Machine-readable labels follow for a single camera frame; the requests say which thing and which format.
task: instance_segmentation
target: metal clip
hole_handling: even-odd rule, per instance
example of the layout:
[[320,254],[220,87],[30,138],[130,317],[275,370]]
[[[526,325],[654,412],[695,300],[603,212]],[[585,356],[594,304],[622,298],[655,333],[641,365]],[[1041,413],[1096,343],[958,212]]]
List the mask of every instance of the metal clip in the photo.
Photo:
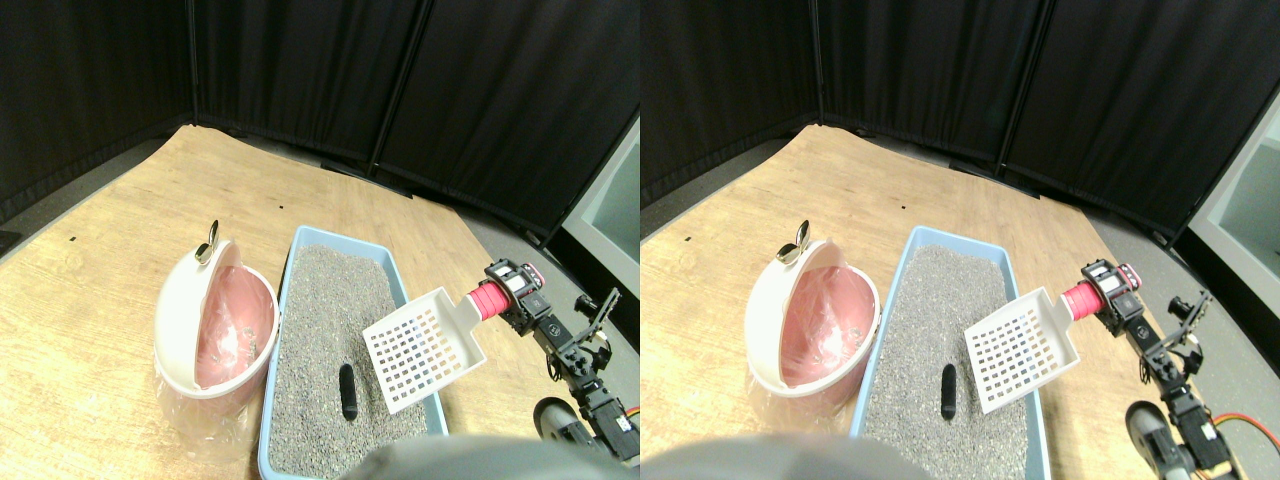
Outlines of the metal clip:
[[209,264],[209,259],[214,256],[214,247],[218,246],[218,220],[214,220],[214,225],[209,227],[209,243],[201,244],[196,248],[196,261],[200,265]]
[[800,253],[804,253],[805,248],[809,248],[809,220],[800,224],[800,229],[796,230],[796,242],[783,244],[774,257],[785,265],[791,265],[795,264],[796,259],[800,259]]

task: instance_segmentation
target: plastic bag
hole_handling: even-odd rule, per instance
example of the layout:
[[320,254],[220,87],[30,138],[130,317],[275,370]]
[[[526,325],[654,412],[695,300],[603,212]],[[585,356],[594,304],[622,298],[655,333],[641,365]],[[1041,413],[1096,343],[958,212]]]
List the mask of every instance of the plastic bag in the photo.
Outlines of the plastic bag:
[[266,369],[221,397],[196,399],[178,393],[157,372],[156,399],[173,425],[187,458],[229,463],[244,458],[257,444]]
[[847,266],[805,271],[796,280],[782,324],[782,381],[817,381],[849,362],[876,315],[870,287]]
[[271,292],[248,269],[218,269],[200,321],[196,384],[210,388],[248,370],[275,323]]
[[[805,271],[796,280],[782,326],[780,372],[799,387],[820,380],[846,365],[876,317],[872,287],[847,265]],[[841,433],[849,425],[849,399],[861,385],[867,357],[831,387],[787,398],[748,375],[748,397],[756,413],[778,431]]]

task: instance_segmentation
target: litter scoop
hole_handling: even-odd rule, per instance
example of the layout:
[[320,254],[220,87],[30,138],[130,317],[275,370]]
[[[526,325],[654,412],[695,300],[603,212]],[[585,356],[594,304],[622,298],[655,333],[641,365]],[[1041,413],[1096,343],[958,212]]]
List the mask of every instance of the litter scoop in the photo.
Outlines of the litter scoop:
[[1119,270],[1123,275],[1105,278],[1105,269],[1091,271],[1097,282],[1080,282],[1059,296],[1057,303],[1044,287],[1037,288],[964,330],[983,413],[1023,398],[1080,362],[1068,335],[1071,325],[1106,305],[1100,292],[1142,285],[1129,264]]
[[[525,264],[541,288],[541,274]],[[511,292],[524,285],[508,284]],[[511,298],[495,282],[486,280],[454,305],[444,287],[415,298],[361,332],[378,385],[392,415],[448,387],[485,362],[475,339],[480,321],[507,310]]]

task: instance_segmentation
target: black cylindrical object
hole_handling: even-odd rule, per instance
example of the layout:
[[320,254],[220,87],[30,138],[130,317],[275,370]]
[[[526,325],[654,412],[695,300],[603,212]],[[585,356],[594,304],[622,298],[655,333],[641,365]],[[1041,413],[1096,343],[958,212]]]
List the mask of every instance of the black cylindrical object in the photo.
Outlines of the black cylindrical object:
[[351,364],[342,364],[338,369],[338,388],[342,390],[342,416],[347,421],[356,420],[360,410],[356,407],[356,372]]
[[942,417],[951,420],[956,416],[956,366],[947,364],[942,369]]

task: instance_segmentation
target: gray litter granules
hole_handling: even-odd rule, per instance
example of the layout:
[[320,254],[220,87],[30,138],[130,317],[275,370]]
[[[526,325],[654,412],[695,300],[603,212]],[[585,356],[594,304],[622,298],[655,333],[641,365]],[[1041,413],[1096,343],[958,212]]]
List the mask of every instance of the gray litter granules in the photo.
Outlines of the gray litter granules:
[[[270,462],[282,474],[330,479],[378,447],[425,434],[426,413],[421,403],[388,413],[360,335],[396,311],[381,265],[319,244],[297,255],[276,347]],[[342,364],[356,372],[353,421],[342,417]]]
[[[1025,477],[1025,403],[982,415],[964,343],[965,328],[1007,302],[1004,275],[991,260],[941,246],[916,248],[897,285],[865,435],[940,479]],[[941,415],[947,364],[956,367],[950,421]]]

